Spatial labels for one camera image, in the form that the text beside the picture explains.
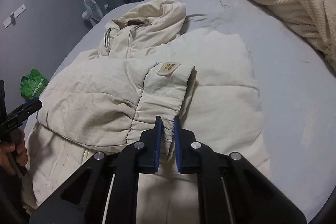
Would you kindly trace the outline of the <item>person's left hand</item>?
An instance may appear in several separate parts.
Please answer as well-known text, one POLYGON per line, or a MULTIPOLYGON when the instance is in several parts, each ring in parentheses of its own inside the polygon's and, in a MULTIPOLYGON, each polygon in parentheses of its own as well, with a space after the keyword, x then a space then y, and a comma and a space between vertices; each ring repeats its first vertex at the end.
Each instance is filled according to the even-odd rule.
POLYGON ((9 158, 7 157, 7 153, 12 153, 13 151, 16 151, 18 153, 18 156, 16 157, 16 162, 20 166, 26 166, 29 159, 25 145, 25 132, 21 128, 18 129, 18 132, 20 134, 20 140, 18 144, 7 142, 1 143, 1 167, 10 176, 15 176, 16 171, 11 166, 9 158))

